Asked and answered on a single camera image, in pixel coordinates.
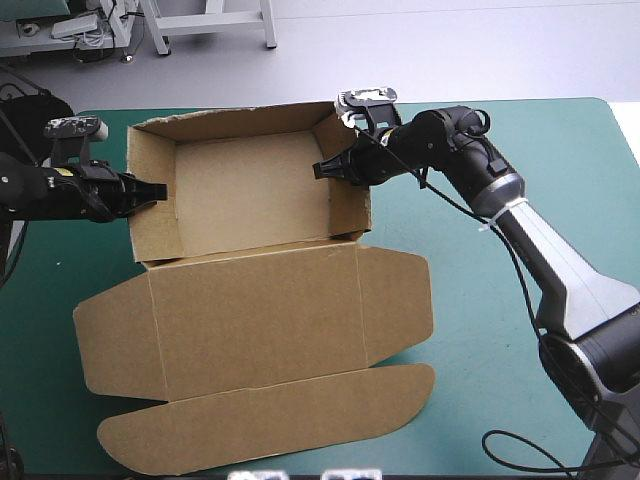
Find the cardboard flap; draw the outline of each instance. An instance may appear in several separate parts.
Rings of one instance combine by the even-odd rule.
[[[149,274],[167,375],[162,399],[368,366],[353,243]]]
[[[129,217],[131,244],[136,261],[184,256],[176,213],[175,143],[130,128],[127,168],[147,182],[166,183],[167,200]]]
[[[98,439],[148,475],[180,475],[392,432],[431,394],[427,365],[399,365],[237,390],[104,420]]]
[[[91,391],[169,401],[366,368],[432,331],[426,261],[345,241],[163,264],[75,319]]]
[[[431,336],[433,307],[426,258],[360,246],[358,271],[370,365]]]
[[[135,128],[187,143],[311,130],[330,115],[336,115],[332,102],[299,103],[153,118]]]
[[[94,393],[165,398],[147,274],[80,303],[73,312],[87,387]]]

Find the wire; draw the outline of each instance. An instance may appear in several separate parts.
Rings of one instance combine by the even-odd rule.
[[[113,56],[115,50],[116,50],[116,37],[115,37],[115,33],[113,31],[113,28],[111,28],[111,17],[113,16],[113,12],[116,9],[118,2],[117,0],[111,0],[111,10],[109,11],[109,14],[107,15],[106,20],[101,20],[99,23],[99,27],[96,30],[92,31],[92,32],[85,32],[82,34],[78,34],[78,35],[74,35],[72,37],[65,37],[66,40],[69,40],[71,38],[75,38],[75,43],[73,45],[73,49],[72,49],[72,56],[73,58],[80,62],[80,63],[97,63],[97,62],[102,62],[103,60],[106,60],[108,58],[110,58],[111,56]],[[104,40],[105,37],[107,35],[107,29],[109,29],[109,32],[111,33],[111,48],[109,49],[108,53],[104,53],[104,48],[100,48],[103,44],[104,44]],[[98,49],[100,48],[100,50],[98,50],[100,52],[99,56],[95,56],[95,57],[90,57],[89,55],[86,55],[84,57],[79,56],[78,55],[78,43],[84,43],[85,45],[92,47],[93,49]]]
[[[367,138],[369,138],[369,140],[371,140],[375,145],[377,145],[378,147],[382,148],[399,165],[401,165],[408,173],[411,173],[418,180],[421,188],[428,188],[429,190],[434,192],[437,196],[439,196],[441,199],[443,199],[445,202],[447,202],[449,205],[454,207],[459,212],[465,214],[466,216],[468,216],[470,218],[473,218],[474,220],[476,220],[476,221],[478,221],[478,222],[480,222],[482,224],[485,224],[485,225],[489,223],[487,220],[485,220],[481,216],[473,213],[471,210],[468,210],[468,209],[464,208],[462,205],[457,203],[455,200],[453,200],[452,198],[450,198],[449,196],[447,196],[446,194],[444,194],[443,192],[438,190],[436,187],[431,185],[429,182],[427,182],[427,180],[426,180],[426,171],[424,171],[422,174],[420,174],[419,171],[414,170],[411,167],[409,167],[409,165],[407,165],[400,157],[398,157],[389,147],[387,147],[386,145],[382,144],[382,142],[380,142],[380,140],[375,138],[369,132],[367,132],[366,130],[361,129],[357,125],[354,126],[354,129],[357,130],[359,133],[363,134],[364,136],[366,136]],[[534,331],[534,333],[536,335],[536,338],[538,339],[538,343],[540,345],[540,348],[545,350],[545,352],[548,354],[550,360],[552,361],[552,363],[554,364],[556,369],[561,373],[561,375],[564,377],[564,379],[568,381],[569,385],[576,391],[576,393],[578,393],[585,400],[585,402],[587,402],[589,404],[589,406],[591,408],[593,408],[593,410],[596,413],[601,415],[605,420],[607,420],[607,422],[612,427],[614,427],[616,430],[618,430],[620,433],[622,433],[631,443],[633,443],[634,446],[636,447],[636,452],[634,454],[630,455],[628,458],[618,459],[618,460],[614,460],[614,461],[611,461],[611,462],[599,462],[599,463],[594,463],[594,464],[591,464],[591,465],[584,465],[584,466],[580,466],[580,467],[565,467],[562,463],[560,463],[557,459],[555,459],[555,457],[553,457],[549,452],[544,450],[542,447],[536,445],[535,443],[533,443],[532,441],[530,441],[530,440],[528,440],[528,439],[526,439],[524,437],[521,437],[520,435],[516,435],[516,434],[511,433],[511,432],[506,432],[504,430],[491,430],[491,431],[485,433],[485,435],[482,437],[482,448],[483,448],[484,452],[493,461],[495,461],[496,463],[498,463],[500,465],[503,465],[503,466],[508,467],[508,468],[513,468],[514,470],[519,470],[519,471],[523,471],[523,472],[530,472],[530,473],[565,473],[566,475],[571,476],[572,472],[586,472],[586,471],[597,470],[597,469],[602,469],[602,468],[611,468],[611,467],[614,467],[614,466],[623,465],[625,463],[629,464],[630,466],[633,466],[633,467],[636,467],[636,468],[640,468],[640,466],[638,466],[638,464],[637,464],[638,458],[640,458],[640,442],[631,433],[629,433],[624,427],[619,425],[618,422],[616,422],[609,415],[607,415],[605,412],[602,411],[602,409],[596,404],[596,402],[594,402],[589,397],[589,395],[587,395],[573,381],[573,379],[571,379],[571,377],[564,371],[564,369],[558,364],[558,362],[555,360],[555,358],[553,357],[553,355],[549,351],[547,345],[544,342],[542,342],[542,335],[540,334],[540,330],[539,330],[538,326],[536,325],[535,312],[533,311],[533,306],[532,306],[532,303],[531,303],[531,295],[529,294],[529,288],[527,287],[527,282],[526,282],[526,279],[524,277],[524,273],[522,271],[522,268],[520,266],[520,262],[518,260],[518,257],[516,255],[513,247],[509,243],[509,240],[507,240],[507,238],[504,236],[504,234],[493,225],[490,226],[490,229],[500,239],[500,241],[502,242],[502,244],[506,248],[507,252],[509,253],[509,257],[511,258],[513,266],[514,266],[514,268],[516,270],[516,275],[518,277],[518,281],[519,281],[520,287],[522,289],[522,294],[524,296],[525,305],[527,307],[527,313],[528,313],[528,316],[529,316],[529,321],[530,321],[531,326],[533,328],[533,331]],[[487,439],[489,437],[491,437],[491,436],[494,436],[494,435],[508,436],[510,438],[513,438],[513,439],[516,439],[518,441],[521,441],[521,442],[525,443],[526,445],[536,449],[538,452],[542,453],[544,456],[546,456],[548,459],[550,459],[553,463],[558,465],[558,468],[536,468],[536,467],[529,467],[529,466],[526,466],[526,465],[517,465],[517,464],[511,463],[511,462],[508,462],[506,460],[503,460],[503,459],[499,458],[498,456],[496,456],[495,454],[493,454],[491,452],[491,450],[488,448],[488,446],[486,444]]]

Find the cardboard box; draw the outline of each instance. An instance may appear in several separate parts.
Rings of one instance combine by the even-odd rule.
[[[183,474],[381,435],[424,405],[430,367],[369,367],[431,334],[426,260],[355,242],[368,190],[313,178],[353,140],[329,103],[129,130],[129,169],[169,201],[130,219],[147,272],[74,320],[91,391],[168,403],[103,421],[113,458]]]

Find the gray metal bar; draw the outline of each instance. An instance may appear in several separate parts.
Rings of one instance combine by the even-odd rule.
[[[144,18],[147,22],[147,26],[149,27],[149,32],[151,32],[151,37],[153,38],[153,43],[156,46],[158,54],[168,55],[169,47],[164,42],[164,38],[162,38],[162,32],[158,27],[158,20],[160,20],[160,11],[158,10],[158,5],[156,4],[155,0],[140,0],[140,5],[142,6]]]
[[[180,15],[156,19],[162,35],[191,35],[263,26],[260,12],[233,12],[211,15]]]
[[[264,22],[264,36],[267,41],[267,48],[276,48],[278,42],[276,40],[276,29],[273,24],[273,9],[271,8],[271,0],[260,0],[260,10],[262,11],[262,20]]]

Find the black cable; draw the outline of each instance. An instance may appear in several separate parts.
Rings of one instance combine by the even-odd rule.
[[[569,472],[569,469],[567,467],[565,467],[562,462],[560,462],[560,460],[558,460],[556,457],[554,457],[551,453],[549,453],[547,450],[545,450],[544,448],[542,448],[539,445],[536,445],[535,443],[533,443],[531,440],[525,438],[525,437],[521,437],[520,435],[517,435],[515,433],[511,433],[511,432],[507,432],[505,430],[490,430],[488,432],[486,432],[483,436],[482,436],[482,448],[484,450],[484,453],[486,453],[486,455],[491,458],[494,462],[496,463],[500,463],[502,465],[505,466],[509,466],[510,468],[513,468],[514,470],[520,470],[522,465],[515,465],[512,464],[510,462],[507,462],[505,460],[502,460],[501,458],[495,456],[493,454],[493,452],[491,452],[491,450],[489,450],[487,448],[486,442],[487,439],[489,437],[492,436],[496,436],[496,435],[503,435],[505,437],[510,437],[510,438],[514,438],[528,446],[530,446],[531,448],[537,450],[538,452],[540,452],[542,455],[544,455],[545,457],[547,457],[549,460],[551,460],[553,463],[555,463],[558,468],[558,472],[557,473],[564,473],[566,476],[568,476],[569,478],[573,478],[573,475],[571,475],[571,473]],[[525,470],[520,470],[520,471],[525,471],[525,472],[533,472],[533,470],[539,470],[537,467],[526,467]],[[544,470],[544,472],[538,472],[538,473],[545,473],[547,471],[547,469],[542,469]]]
[[[461,213],[467,215],[468,217],[473,218],[474,220],[476,220],[476,221],[478,221],[478,222],[480,222],[480,223],[482,223],[484,225],[489,223],[487,220],[485,220],[481,216],[476,215],[471,210],[468,210],[468,209],[464,208],[462,205],[458,204],[455,200],[453,200],[452,198],[450,198],[449,196],[447,196],[446,194],[444,194],[443,192],[438,190],[436,187],[431,185],[429,182],[427,182],[426,175],[424,175],[424,174],[420,175],[420,173],[418,171],[416,171],[416,170],[412,169],[411,167],[409,167],[389,147],[387,147],[386,145],[382,144],[382,142],[380,142],[380,140],[375,138],[369,132],[367,132],[366,130],[361,129],[358,126],[354,126],[354,128],[355,128],[355,130],[357,130],[358,132],[360,132],[361,134],[363,134],[367,138],[369,138],[369,140],[371,140],[378,147],[382,148],[385,152],[387,152],[387,154],[389,154],[408,173],[411,173],[418,180],[418,182],[420,183],[420,187],[421,188],[425,188],[425,187],[428,188],[429,190],[434,192],[436,195],[438,195],[441,199],[443,199],[445,202],[447,202],[449,205],[451,205],[452,207],[454,207],[456,210],[460,211]],[[542,447],[536,445],[532,441],[530,441],[530,440],[528,440],[528,439],[526,439],[524,437],[521,437],[519,435],[516,435],[514,433],[505,432],[503,430],[492,430],[492,431],[487,432],[482,437],[482,448],[483,448],[483,450],[485,451],[485,453],[493,461],[495,461],[496,463],[498,463],[500,465],[503,465],[503,466],[508,467],[508,468],[513,468],[514,470],[519,470],[519,471],[523,471],[523,472],[530,472],[530,473],[565,473],[565,474],[568,474],[569,476],[571,476],[572,472],[586,472],[586,471],[598,470],[598,469],[602,469],[602,468],[611,468],[611,467],[614,467],[614,466],[623,465],[625,463],[638,468],[638,465],[637,465],[636,462],[638,461],[638,458],[640,458],[640,442],[633,435],[631,435],[631,433],[629,433],[624,427],[619,425],[618,422],[616,422],[609,415],[607,415],[605,412],[603,412],[602,409],[600,409],[600,407],[589,397],[589,395],[587,395],[585,392],[582,391],[582,389],[573,381],[573,379],[571,379],[571,377],[564,371],[564,369],[556,362],[555,358],[551,355],[551,352],[549,352],[548,347],[546,346],[546,344],[544,342],[541,342],[542,336],[540,334],[540,330],[539,330],[538,326],[536,325],[535,313],[533,311],[533,306],[531,304],[531,296],[529,294],[529,289],[527,287],[527,282],[526,282],[526,279],[524,277],[524,273],[522,272],[522,268],[520,267],[520,262],[518,261],[518,257],[516,255],[513,247],[509,243],[509,240],[507,240],[507,238],[504,236],[504,234],[500,230],[498,230],[494,225],[491,225],[490,229],[491,229],[491,231],[493,233],[495,233],[497,235],[497,237],[500,239],[500,241],[502,242],[504,247],[507,249],[507,252],[509,253],[509,256],[511,258],[513,266],[514,266],[514,268],[516,270],[516,275],[518,276],[518,281],[520,282],[520,287],[522,288],[522,293],[523,293],[525,304],[526,304],[526,307],[527,307],[527,313],[528,313],[528,316],[529,316],[529,321],[531,322],[531,326],[532,326],[533,331],[534,331],[534,333],[536,335],[536,338],[538,339],[539,345],[541,346],[541,348],[545,349],[546,353],[549,354],[550,360],[553,362],[554,366],[562,374],[562,376],[565,378],[565,380],[567,380],[569,382],[571,387],[589,404],[589,406],[591,408],[594,409],[594,411],[596,413],[601,415],[605,420],[607,420],[607,422],[612,427],[614,427],[616,430],[618,430],[620,433],[622,433],[629,441],[631,441],[631,443],[633,443],[635,445],[635,447],[636,447],[636,452],[634,454],[630,455],[628,458],[618,459],[618,460],[614,460],[612,462],[600,462],[600,463],[594,463],[594,464],[591,464],[591,465],[584,465],[584,466],[580,466],[580,467],[565,467],[560,462],[558,462],[557,459],[553,460],[552,458],[555,458],[555,457],[553,457],[549,452],[544,450]],[[502,435],[509,436],[510,438],[514,438],[516,440],[522,441],[523,443],[535,448],[538,452],[542,453],[547,458],[551,459],[554,463],[556,463],[556,465],[558,465],[558,468],[528,467],[526,465],[517,465],[517,464],[511,463],[511,462],[507,462],[507,461],[497,457],[495,454],[493,454],[491,452],[491,450],[486,445],[487,438],[491,437],[492,435],[497,435],[497,434],[502,434]]]

